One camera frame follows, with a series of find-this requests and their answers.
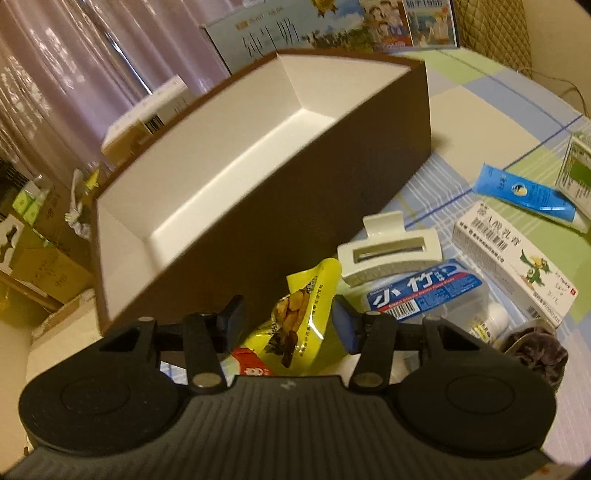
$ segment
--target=parrot illustration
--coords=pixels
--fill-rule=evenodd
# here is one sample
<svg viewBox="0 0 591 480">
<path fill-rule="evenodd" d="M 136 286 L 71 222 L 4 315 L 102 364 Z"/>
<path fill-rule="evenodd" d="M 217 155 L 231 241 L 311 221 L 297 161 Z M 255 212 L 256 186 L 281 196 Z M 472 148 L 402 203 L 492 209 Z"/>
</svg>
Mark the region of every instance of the parrot illustration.
<svg viewBox="0 0 591 480">
<path fill-rule="evenodd" d="M 318 9 L 318 16 L 323 17 L 326 12 L 336 14 L 338 8 L 335 5 L 335 0 L 311 0 L 312 5 Z"/>
<path fill-rule="evenodd" d="M 533 284 L 536 283 L 540 287 L 544 286 L 544 282 L 542 282 L 542 275 L 540 271 L 544 273 L 550 273 L 550 267 L 548 266 L 548 261 L 544 258 L 540 257 L 530 257 L 531 262 L 525 256 L 525 252 L 521 250 L 521 257 L 519 258 L 524 264 L 526 264 L 530 269 L 527 271 L 527 275 L 524 277 L 523 275 L 521 278 L 528 284 L 530 288 L 534 288 Z"/>
</svg>

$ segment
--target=white bottle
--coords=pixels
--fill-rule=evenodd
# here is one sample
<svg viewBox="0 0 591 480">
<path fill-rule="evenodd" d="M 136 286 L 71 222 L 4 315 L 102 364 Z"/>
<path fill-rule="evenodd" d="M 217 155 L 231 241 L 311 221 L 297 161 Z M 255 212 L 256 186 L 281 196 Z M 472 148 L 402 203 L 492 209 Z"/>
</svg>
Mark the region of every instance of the white bottle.
<svg viewBox="0 0 591 480">
<path fill-rule="evenodd" d="M 493 301 L 486 309 L 486 316 L 477 315 L 469 322 L 467 332 L 490 345 L 508 326 L 509 314 L 503 305 Z"/>
</svg>

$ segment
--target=black circular disc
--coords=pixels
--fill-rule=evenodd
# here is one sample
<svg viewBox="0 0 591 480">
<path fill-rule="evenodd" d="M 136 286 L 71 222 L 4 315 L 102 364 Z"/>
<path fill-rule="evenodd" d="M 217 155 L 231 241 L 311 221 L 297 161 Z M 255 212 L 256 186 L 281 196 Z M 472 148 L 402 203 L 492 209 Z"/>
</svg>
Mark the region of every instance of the black circular disc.
<svg viewBox="0 0 591 480">
<path fill-rule="evenodd" d="M 25 387 L 19 414 L 34 443 L 71 455 L 102 456 L 156 438 L 178 406 L 177 387 L 154 367 L 66 360 Z"/>
<path fill-rule="evenodd" d="M 427 363 L 400 383 L 397 409 L 423 438 L 457 455 L 539 448 L 556 413 L 554 393 L 540 377 L 506 360 L 491 364 L 490 356 L 474 355 Z"/>
</svg>

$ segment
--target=blue label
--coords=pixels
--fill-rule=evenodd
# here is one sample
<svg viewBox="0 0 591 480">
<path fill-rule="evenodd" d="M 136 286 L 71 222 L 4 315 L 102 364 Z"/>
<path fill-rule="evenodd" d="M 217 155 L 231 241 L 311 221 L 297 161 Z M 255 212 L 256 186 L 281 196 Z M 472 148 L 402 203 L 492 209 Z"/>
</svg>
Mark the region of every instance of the blue label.
<svg viewBox="0 0 591 480">
<path fill-rule="evenodd" d="M 405 320 L 425 313 L 482 285 L 452 258 L 368 293 L 369 308 Z"/>
</svg>

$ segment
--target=curtain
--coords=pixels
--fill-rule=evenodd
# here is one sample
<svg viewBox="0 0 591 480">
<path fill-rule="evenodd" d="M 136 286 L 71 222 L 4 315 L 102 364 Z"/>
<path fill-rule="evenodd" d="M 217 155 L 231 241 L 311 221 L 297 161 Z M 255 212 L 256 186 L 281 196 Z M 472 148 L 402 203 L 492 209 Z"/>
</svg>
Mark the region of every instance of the curtain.
<svg viewBox="0 0 591 480">
<path fill-rule="evenodd" d="M 146 95 L 75 0 L 0 2 L 0 156 L 69 185 Z"/>
<path fill-rule="evenodd" d="M 195 93 L 228 76 L 199 25 L 224 17 L 240 0 L 84 0 L 151 90 L 175 74 Z"/>
</svg>

